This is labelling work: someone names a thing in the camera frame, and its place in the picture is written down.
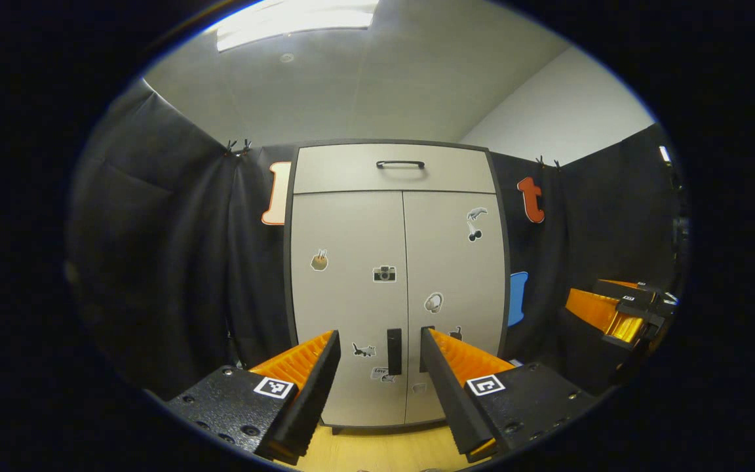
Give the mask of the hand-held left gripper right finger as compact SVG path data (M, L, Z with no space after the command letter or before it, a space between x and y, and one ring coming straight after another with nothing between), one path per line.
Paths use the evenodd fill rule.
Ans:
M540 363L515 366L425 326L421 358L460 454L469 463L533 448L598 403Z

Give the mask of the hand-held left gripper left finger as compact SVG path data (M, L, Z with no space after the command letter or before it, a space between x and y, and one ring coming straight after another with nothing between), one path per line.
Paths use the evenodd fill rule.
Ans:
M218 367L165 407L225 447L294 465L311 445L340 358L330 330L249 370Z

